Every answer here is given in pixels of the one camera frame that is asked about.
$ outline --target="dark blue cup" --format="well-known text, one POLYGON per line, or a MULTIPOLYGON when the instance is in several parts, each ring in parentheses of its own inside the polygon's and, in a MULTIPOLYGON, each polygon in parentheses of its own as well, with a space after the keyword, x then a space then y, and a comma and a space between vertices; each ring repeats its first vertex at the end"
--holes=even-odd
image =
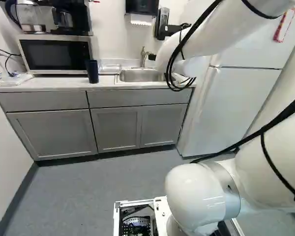
POLYGON ((85 66, 88 72, 88 80, 91 84, 98 83, 98 64, 97 60, 86 60, 85 66))

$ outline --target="white refrigerator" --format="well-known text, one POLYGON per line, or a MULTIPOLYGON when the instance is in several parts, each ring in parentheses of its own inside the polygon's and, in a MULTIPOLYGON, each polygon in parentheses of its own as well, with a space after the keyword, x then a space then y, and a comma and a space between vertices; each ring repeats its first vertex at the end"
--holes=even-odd
POLYGON ((295 15, 281 43, 273 40, 280 22, 281 17, 222 53, 199 59, 197 87, 177 144, 183 157, 215 153, 243 138, 295 46, 295 15))

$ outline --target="stainless steel sink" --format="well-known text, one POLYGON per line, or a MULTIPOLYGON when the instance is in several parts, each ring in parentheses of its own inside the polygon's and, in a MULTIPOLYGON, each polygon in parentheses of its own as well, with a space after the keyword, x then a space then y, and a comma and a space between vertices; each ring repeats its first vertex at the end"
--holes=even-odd
POLYGON ((128 83, 137 82, 164 82, 163 73, 150 68, 131 68, 125 69, 120 74, 120 80, 128 83))

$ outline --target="robotic arm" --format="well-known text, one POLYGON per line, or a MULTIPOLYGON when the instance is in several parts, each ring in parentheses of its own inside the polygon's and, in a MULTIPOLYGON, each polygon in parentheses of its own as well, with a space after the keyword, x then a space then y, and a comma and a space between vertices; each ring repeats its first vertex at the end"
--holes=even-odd
MULTIPOLYGON (((295 0, 223 0, 185 43, 184 57, 216 54, 294 5, 295 0)), ((163 44, 156 58, 160 71, 178 45, 179 33, 163 44)), ((181 60, 178 55, 175 69, 181 60)), ((165 189, 169 236, 209 235, 217 222, 242 214, 295 212, 295 114, 247 143, 234 159, 175 167, 165 189)))
MULTIPOLYGON (((193 1, 198 1, 199 7, 203 4, 200 0, 193 1)), ((183 46, 185 59, 217 54, 257 31, 271 19, 278 18, 295 5, 295 0, 220 0, 218 2, 219 5, 207 21, 196 29, 183 46)), ((184 38, 189 31, 190 28, 184 29, 181 38, 184 38)), ((159 71, 166 71, 169 59, 179 45, 179 37, 180 32, 175 33, 158 51, 156 67, 159 71)), ((181 61, 182 56, 178 54, 174 71, 183 71, 185 76, 196 77, 197 75, 189 74, 180 68, 183 65, 181 61)))

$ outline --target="white countertop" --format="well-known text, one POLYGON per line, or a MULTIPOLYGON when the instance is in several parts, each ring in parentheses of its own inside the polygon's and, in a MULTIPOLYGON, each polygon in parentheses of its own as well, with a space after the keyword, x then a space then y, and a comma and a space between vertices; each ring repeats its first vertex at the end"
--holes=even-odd
POLYGON ((0 92, 167 89, 166 82, 115 83, 115 75, 100 75, 97 84, 87 77, 35 77, 18 86, 0 86, 0 92))

